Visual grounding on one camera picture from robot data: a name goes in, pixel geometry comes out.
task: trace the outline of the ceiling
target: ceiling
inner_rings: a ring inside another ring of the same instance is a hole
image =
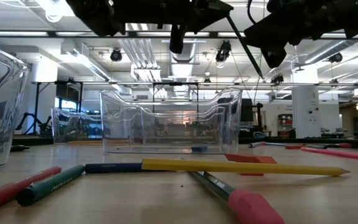
[[[236,23],[239,30],[244,30],[251,26],[252,23],[246,16],[246,1],[227,0],[229,4],[234,6],[234,10],[231,12],[231,17]],[[269,13],[263,8],[264,3],[267,0],[254,0],[251,7],[251,14],[256,21],[263,19]],[[169,30],[169,26],[164,26],[165,30]],[[57,30],[57,31],[77,31],[77,30],[89,30],[78,18],[73,16],[63,16],[58,22],[49,22],[45,18],[45,11],[42,7],[39,7],[37,0],[0,0],[0,30]],[[148,31],[157,30],[156,25],[147,25]],[[232,32],[227,20],[217,21],[216,23],[208,26],[203,30],[205,32],[219,31],[219,32]],[[116,81],[132,82],[134,79],[131,77],[131,64],[132,62],[127,58],[126,53],[121,49],[123,53],[123,60],[121,62],[112,62],[109,59],[109,54],[114,48],[121,48],[118,39],[99,39],[99,38],[70,38],[74,41],[76,46],[80,46],[84,43],[89,47],[89,57],[94,61],[97,61],[106,71],[110,73]],[[83,80],[92,82],[97,80],[96,76],[87,69],[84,65],[69,60],[67,55],[61,54],[61,44],[65,39],[63,38],[1,38],[0,46],[36,46],[39,49],[44,50],[48,54],[59,60],[59,78],[73,77],[75,80]],[[161,78],[168,78],[172,75],[170,66],[170,52],[168,50],[167,38],[151,39],[152,49],[154,51],[155,58],[161,69]],[[248,56],[245,54],[240,42],[236,39],[231,39],[232,53],[226,60],[223,68],[216,67],[216,61],[214,59],[217,49],[222,43],[222,39],[203,39],[197,38],[198,43],[196,49],[196,59],[194,61],[193,71],[189,82],[198,81],[203,82],[206,78],[205,73],[209,72],[212,82],[241,82],[240,76],[245,82],[253,83],[259,80],[259,76],[255,72],[255,69],[250,63]],[[292,70],[291,66],[297,61],[298,57],[304,57],[309,55],[320,47],[338,40],[303,40],[297,47],[287,45],[285,50],[287,51],[287,58],[280,66],[280,73],[283,74],[286,82],[291,81]],[[267,66],[263,57],[261,57],[260,50],[254,47],[249,47],[257,63],[259,64],[262,73],[265,75],[265,81],[269,82],[270,78],[276,74],[275,72],[269,73],[271,69]],[[341,51],[344,59],[343,62],[354,58],[358,55],[358,43],[348,47]],[[24,58],[27,60],[34,60],[34,58]],[[331,69],[329,62],[318,62],[315,64],[318,68],[318,79],[323,82],[332,77],[342,75],[345,73],[351,73],[358,70],[358,58],[351,60],[348,63],[340,67]],[[358,82],[358,76],[349,77],[346,80],[341,80],[346,83]],[[97,90],[100,86],[86,86],[86,90]],[[351,96],[351,90],[355,87],[349,86],[341,88],[336,94],[345,94]],[[271,90],[269,86],[260,86],[260,90]],[[330,87],[320,87],[321,90],[330,90]]]

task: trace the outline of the ceiling duct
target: ceiling duct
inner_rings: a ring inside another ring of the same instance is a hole
[[[104,81],[108,81],[108,82],[117,81],[111,78],[111,74],[108,71],[106,71],[103,66],[101,66],[97,61],[90,58],[89,56],[90,50],[84,43],[82,43],[80,49],[81,51],[75,49],[75,44],[72,40],[64,40],[60,47],[61,54],[72,55],[72,57],[74,57],[78,63],[84,65],[92,73],[102,78]],[[123,85],[117,85],[117,84],[113,84],[112,87],[118,90],[121,95],[128,95],[128,96],[132,95],[132,89],[128,87],[125,87]]]
[[[193,64],[196,59],[196,43],[184,43],[181,54],[173,54],[171,59],[171,71],[176,82],[188,82],[188,77],[193,73]],[[174,94],[183,97],[188,92],[188,86],[173,87]]]
[[[330,43],[320,47],[318,50],[308,54],[303,60],[301,60],[298,64],[298,66],[303,66],[303,65],[310,65],[310,64],[314,64],[317,62],[320,62],[324,59],[329,58],[330,56],[339,53],[340,51],[353,46],[354,44],[358,43],[358,40],[341,40],[341,41],[337,41],[337,40],[333,40],[330,41]],[[282,67],[279,68],[280,71],[285,71],[288,69],[291,69],[292,67],[292,63],[290,63],[288,66],[286,67]]]

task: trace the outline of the wooden table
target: wooden table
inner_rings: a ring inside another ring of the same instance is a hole
[[[271,155],[280,164],[338,166],[342,177],[241,176],[213,173],[227,183],[262,194],[286,223],[358,223],[358,160],[262,146],[243,153]],[[101,146],[37,146],[12,153],[0,167],[0,185],[51,166],[67,169],[94,162],[140,162],[142,157],[212,159],[224,156],[104,154]],[[30,207],[0,207],[0,223],[238,223],[226,203],[186,172],[90,174]]]

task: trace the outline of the spotlight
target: spotlight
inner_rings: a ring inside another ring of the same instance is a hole
[[[113,62],[120,62],[122,60],[121,49],[114,49],[110,55],[110,59]]]
[[[226,59],[230,56],[230,51],[231,51],[230,41],[224,40],[221,47],[218,50],[218,53],[216,54],[216,58],[215,58],[216,62],[220,64],[219,65],[220,67],[223,67],[223,66],[221,66],[222,63],[225,62]]]
[[[342,54],[338,53],[338,54],[334,54],[333,56],[329,57],[328,61],[331,62],[331,63],[342,62],[342,59],[343,59]]]
[[[205,78],[205,79],[204,79],[204,82],[205,82],[205,83],[211,83],[211,79],[210,79],[210,78]]]

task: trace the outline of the pencil eraser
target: pencil eraser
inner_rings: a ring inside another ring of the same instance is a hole
[[[236,189],[229,196],[229,207],[242,224],[284,224],[284,219],[260,194]]]
[[[208,150],[208,146],[192,146],[191,150],[195,152],[205,152]]]

